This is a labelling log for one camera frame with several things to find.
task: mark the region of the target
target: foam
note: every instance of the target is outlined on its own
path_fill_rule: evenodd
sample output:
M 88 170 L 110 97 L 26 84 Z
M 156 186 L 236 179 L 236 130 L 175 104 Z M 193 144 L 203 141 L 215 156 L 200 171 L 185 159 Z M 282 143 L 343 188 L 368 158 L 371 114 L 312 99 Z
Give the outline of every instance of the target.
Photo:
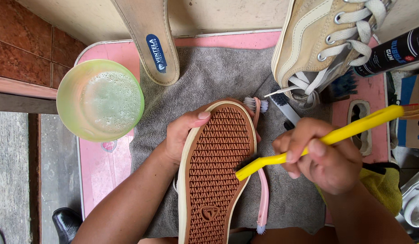
M 122 133 L 136 121 L 141 97 L 137 83 L 116 71 L 101 72 L 82 91 L 80 105 L 97 130 Z

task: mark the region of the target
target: yellow brush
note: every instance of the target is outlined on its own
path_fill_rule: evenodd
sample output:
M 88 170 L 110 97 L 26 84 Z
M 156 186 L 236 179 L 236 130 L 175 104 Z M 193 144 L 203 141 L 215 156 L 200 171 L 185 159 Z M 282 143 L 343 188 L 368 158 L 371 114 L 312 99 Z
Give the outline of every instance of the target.
M 387 108 L 380 109 L 362 119 L 356 120 L 340 129 L 334 130 L 328 133 L 326 136 L 322 137 L 320 140 L 326 145 L 332 145 L 333 143 L 342 141 L 399 117 L 401 117 L 401 119 L 419 119 L 419 105 L 391 105 Z M 301 155 L 303 156 L 307 153 L 308 149 L 305 148 Z M 265 165 L 283 164 L 285 162 L 286 153 L 270 157 L 257 158 L 247 165 L 242 163 L 241 165 L 245 166 L 242 168 L 240 166 L 239 168 L 241 169 L 239 169 L 235 175 L 240 181 L 242 181 Z

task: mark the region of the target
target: hand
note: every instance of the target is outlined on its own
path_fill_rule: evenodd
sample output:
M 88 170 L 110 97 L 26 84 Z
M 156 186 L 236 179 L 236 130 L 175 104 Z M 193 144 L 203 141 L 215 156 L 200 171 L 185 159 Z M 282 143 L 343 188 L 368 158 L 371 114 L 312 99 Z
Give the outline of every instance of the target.
M 179 165 L 188 132 L 191 128 L 201 127 L 206 124 L 210 117 L 210 112 L 202 112 L 202 109 L 199 108 L 193 112 L 186 112 L 178 119 L 172 121 L 167 126 L 167 136 L 162 142 L 166 156 Z
M 334 127 L 324 121 L 303 118 L 295 129 L 278 136 L 272 145 L 276 154 L 288 152 L 287 162 L 282 166 L 291 178 L 303 173 L 321 190 L 338 195 L 350 191 L 358 182 L 362 156 L 349 139 L 331 146 L 318 139 L 332 130 Z M 305 147 L 309 154 L 300 157 Z

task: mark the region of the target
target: white shoelace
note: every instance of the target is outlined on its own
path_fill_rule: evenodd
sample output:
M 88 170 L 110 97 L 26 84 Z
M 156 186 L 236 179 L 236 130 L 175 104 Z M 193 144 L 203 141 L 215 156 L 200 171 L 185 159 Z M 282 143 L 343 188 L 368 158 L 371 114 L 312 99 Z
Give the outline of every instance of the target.
M 368 47 L 369 40 L 371 38 L 371 28 L 369 23 L 364 18 L 368 17 L 370 14 L 373 14 L 375 20 L 377 22 L 377 27 L 380 27 L 383 22 L 384 18 L 386 17 L 386 7 L 380 0 L 344 0 L 348 3 L 365 3 L 365 8 L 362 10 L 354 11 L 351 13 L 340 12 L 335 17 L 336 23 L 356 23 L 355 27 L 340 30 L 333 32 L 326 38 L 326 43 L 331 45 L 336 41 L 345 40 L 347 38 L 352 37 L 357 32 L 359 33 L 361 42 L 357 40 L 346 40 L 346 42 L 342 45 L 330 47 L 327 49 L 322 50 L 318 54 L 318 60 L 324 61 L 329 56 L 338 55 L 343 51 L 345 47 L 352 46 L 356 51 L 360 54 L 363 54 L 363 57 L 350 61 L 348 64 L 351 66 L 360 66 L 366 63 L 371 56 L 372 50 Z M 318 92 L 315 91 L 315 88 L 319 87 L 326 79 L 328 68 L 321 70 L 318 72 L 318 75 L 314 79 L 314 81 L 310 82 L 309 79 L 304 75 L 303 72 L 295 73 L 296 76 L 291 76 L 289 81 L 291 81 L 294 85 L 289 86 L 284 89 L 277 90 L 276 92 L 270 93 L 265 97 L 274 95 L 276 93 L 287 92 L 294 89 L 301 89 L 304 90 L 304 93 L 308 95 L 307 102 L 311 103 L 312 105 L 309 108 L 305 108 L 304 106 L 306 103 L 300 103 L 300 108 L 302 109 L 311 109 L 314 108 L 317 104 L 319 104 L 319 97 Z

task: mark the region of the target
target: bowl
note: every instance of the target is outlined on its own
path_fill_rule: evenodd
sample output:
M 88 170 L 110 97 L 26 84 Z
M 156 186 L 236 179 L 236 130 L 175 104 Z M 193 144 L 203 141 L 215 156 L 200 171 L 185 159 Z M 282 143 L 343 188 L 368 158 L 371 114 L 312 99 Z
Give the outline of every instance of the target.
M 74 66 L 60 82 L 57 111 L 68 130 L 95 142 L 114 141 L 140 120 L 144 98 L 136 77 L 111 60 Z

